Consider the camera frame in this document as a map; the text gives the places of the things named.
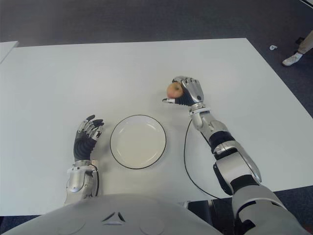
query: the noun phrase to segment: apple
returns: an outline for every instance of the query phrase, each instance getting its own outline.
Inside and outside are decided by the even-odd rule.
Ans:
[[[167,87],[167,97],[168,98],[179,98],[183,94],[181,84],[179,82],[173,82]]]

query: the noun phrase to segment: pant leg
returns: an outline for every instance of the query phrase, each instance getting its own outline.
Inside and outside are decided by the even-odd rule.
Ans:
[[[313,48],[313,30],[308,36],[304,39],[304,41],[300,44],[298,52],[301,54],[305,54],[309,50]]]

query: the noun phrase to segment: plate rim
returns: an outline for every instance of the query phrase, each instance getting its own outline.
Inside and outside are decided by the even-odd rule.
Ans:
[[[113,152],[112,152],[112,146],[111,146],[112,135],[113,135],[114,130],[116,129],[116,127],[117,127],[122,121],[124,121],[125,119],[131,118],[131,117],[134,117],[134,116],[145,116],[145,117],[149,117],[149,118],[155,120],[155,121],[161,126],[161,128],[162,128],[162,130],[163,130],[163,132],[164,132],[164,136],[165,136],[165,145],[164,145],[163,151],[162,151],[162,153],[160,154],[160,156],[158,157],[158,159],[157,159],[155,162],[151,163],[150,165],[145,166],[145,167],[141,167],[141,168],[132,168],[132,167],[125,166],[125,165],[123,165],[122,163],[120,163],[120,162],[116,159],[116,157],[114,156],[114,154],[113,154]],[[117,125],[115,125],[115,127],[114,127],[114,129],[113,129],[113,131],[112,131],[112,133],[111,133],[111,136],[110,136],[110,151],[111,151],[111,153],[112,153],[112,156],[114,157],[114,159],[115,159],[120,165],[122,165],[122,166],[125,167],[125,168],[132,169],[132,170],[139,170],[139,169],[144,169],[144,168],[147,168],[147,167],[152,166],[154,163],[156,163],[156,162],[162,157],[162,155],[163,155],[163,153],[164,153],[164,151],[165,151],[166,145],[167,145],[167,137],[166,137],[166,133],[165,133],[165,130],[164,130],[164,127],[162,126],[162,124],[161,124],[158,120],[156,120],[155,118],[153,118],[153,117],[151,117],[151,116],[149,116],[149,115],[144,115],[144,114],[135,114],[135,115],[131,115],[131,116],[128,116],[128,117],[122,119]]]

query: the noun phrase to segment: white table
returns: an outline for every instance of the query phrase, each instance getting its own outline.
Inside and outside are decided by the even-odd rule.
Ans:
[[[20,47],[0,69],[0,215],[42,214],[63,205],[75,132],[90,114],[106,119],[93,153],[101,194],[212,199],[184,170],[187,108],[161,102],[177,75],[201,82],[213,115],[246,148],[271,190],[312,184],[313,120],[247,39]],[[163,156],[141,170],[122,167],[110,152],[115,125],[136,114],[154,117],[167,135]],[[194,144],[199,161],[199,155],[211,159],[197,180],[226,197],[207,147],[201,139]]]

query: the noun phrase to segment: robotic finger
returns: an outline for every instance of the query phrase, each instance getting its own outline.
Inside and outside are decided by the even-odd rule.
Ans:
[[[83,120],[83,122],[78,127],[77,132],[81,133],[84,129],[86,129],[86,126],[89,124],[90,120],[94,119],[95,117],[96,117],[95,115],[91,115],[88,118],[86,118],[85,120]]]
[[[90,136],[93,140],[98,140],[100,137],[101,133],[103,132],[103,125],[104,123],[101,123],[99,126],[93,128],[92,132],[90,133]]]
[[[169,104],[176,104],[175,103],[175,99],[169,99],[169,98],[165,98],[165,99],[163,99],[162,100],[162,102],[164,102],[164,103],[169,103]]]
[[[102,124],[102,121],[103,121],[102,119],[98,119],[98,120],[89,122],[89,125],[86,126],[86,129],[84,129],[83,131],[86,132],[87,136],[90,136],[90,133],[92,132],[92,130],[98,127],[100,124]]]
[[[188,83],[196,83],[199,82],[198,80],[196,79],[193,79],[192,77],[185,77],[185,76],[178,76],[178,77],[175,77],[172,82],[179,82],[181,83],[183,86],[186,86],[186,84]]]

